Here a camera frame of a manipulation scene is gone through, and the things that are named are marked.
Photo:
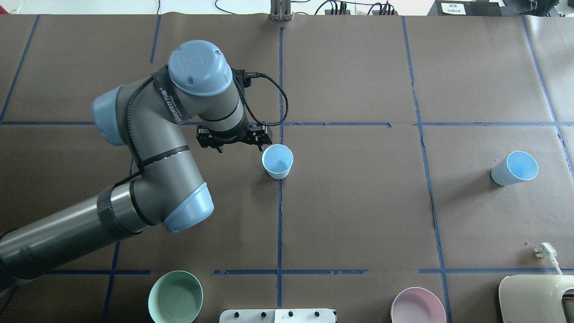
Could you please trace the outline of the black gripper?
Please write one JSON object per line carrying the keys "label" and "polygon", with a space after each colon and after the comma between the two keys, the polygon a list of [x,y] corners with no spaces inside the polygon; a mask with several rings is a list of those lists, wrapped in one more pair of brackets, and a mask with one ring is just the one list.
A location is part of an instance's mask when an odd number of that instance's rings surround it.
{"label": "black gripper", "polygon": [[218,153],[223,153],[223,146],[235,143],[255,145],[262,152],[264,146],[273,144],[273,133],[269,126],[261,123],[250,125],[240,123],[229,131],[214,131],[206,126],[198,126],[196,139],[202,148],[213,148]]}

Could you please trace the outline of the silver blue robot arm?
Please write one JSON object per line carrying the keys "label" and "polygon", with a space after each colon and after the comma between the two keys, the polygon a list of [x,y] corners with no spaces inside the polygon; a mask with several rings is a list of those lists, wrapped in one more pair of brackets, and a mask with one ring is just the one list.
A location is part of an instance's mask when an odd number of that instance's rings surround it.
{"label": "silver blue robot arm", "polygon": [[96,127],[110,144],[129,148],[136,171],[97,196],[2,234],[1,288],[27,284],[155,225],[178,233],[209,217],[213,199],[181,125],[199,118],[199,145],[220,153],[226,144],[271,145],[270,127],[285,117],[255,118],[245,88],[256,78],[270,80],[231,68],[216,45],[194,39],[147,79],[96,98]]}

